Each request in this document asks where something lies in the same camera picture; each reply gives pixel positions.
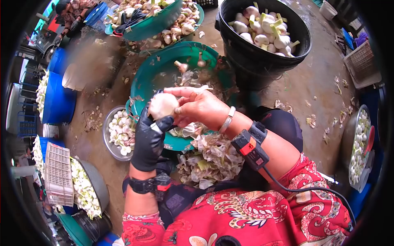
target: blue bucket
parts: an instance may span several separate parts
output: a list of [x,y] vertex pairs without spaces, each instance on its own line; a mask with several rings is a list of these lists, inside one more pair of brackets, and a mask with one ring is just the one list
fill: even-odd
[[48,70],[60,75],[64,75],[66,69],[67,69],[66,50],[58,47],[53,52],[52,59],[48,64]]
[[63,76],[49,72],[45,93],[43,124],[69,123],[76,104],[76,91],[61,85]]
[[46,145],[48,144],[48,142],[51,142],[52,144],[56,144],[59,145],[63,148],[65,148],[66,146],[64,145],[63,140],[59,140],[59,139],[53,139],[50,137],[38,137],[40,138],[40,146],[41,146],[41,153],[43,153],[43,161],[45,163],[45,155],[46,155]]
[[113,10],[117,7],[118,5],[115,5],[110,9],[105,2],[102,2],[89,13],[89,15],[85,18],[84,23],[87,26],[92,27],[96,31],[104,32],[105,25],[103,21],[105,17],[107,16],[107,14],[112,15]]

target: woman's right hand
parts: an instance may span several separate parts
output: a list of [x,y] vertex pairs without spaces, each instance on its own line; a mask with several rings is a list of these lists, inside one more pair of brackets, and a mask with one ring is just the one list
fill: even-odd
[[200,92],[194,87],[172,87],[165,88],[164,92],[181,96],[178,99],[180,107],[175,110],[179,117],[174,122],[181,128],[192,122],[201,122],[209,129],[218,131],[230,111],[229,106],[207,90]]

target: hand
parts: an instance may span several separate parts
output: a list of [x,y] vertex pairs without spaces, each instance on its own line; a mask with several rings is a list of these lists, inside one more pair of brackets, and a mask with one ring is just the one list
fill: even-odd
[[74,31],[78,27],[79,23],[80,23],[80,20],[75,19],[74,22],[71,24],[70,30]]
[[[164,149],[165,132],[174,123],[174,117],[170,115],[154,122],[151,117],[147,116],[148,108],[149,104],[146,104],[137,122],[136,144],[131,157],[132,165],[143,172],[150,172],[156,168],[157,160]],[[162,133],[158,133],[151,128],[153,123],[156,123]]]
[[194,87],[165,88],[165,93],[181,96],[180,107],[175,110],[179,117],[175,124],[185,127],[192,122],[201,122],[209,129],[218,131],[230,111],[230,107],[220,101],[211,92],[204,90],[197,94]]

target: silver bracelet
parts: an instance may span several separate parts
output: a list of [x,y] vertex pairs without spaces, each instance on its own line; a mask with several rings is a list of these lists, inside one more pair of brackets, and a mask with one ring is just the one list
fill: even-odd
[[231,120],[232,120],[232,117],[234,116],[234,114],[235,114],[235,107],[231,106],[230,112],[228,114],[228,117],[224,121],[222,127],[219,129],[219,133],[223,134],[227,130],[227,128],[229,127],[229,125],[231,123]]

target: black plastic basket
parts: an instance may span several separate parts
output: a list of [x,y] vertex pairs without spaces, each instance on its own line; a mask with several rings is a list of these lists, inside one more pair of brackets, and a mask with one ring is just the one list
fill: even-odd
[[204,8],[216,8],[219,6],[217,0],[196,0],[196,2],[204,9]]

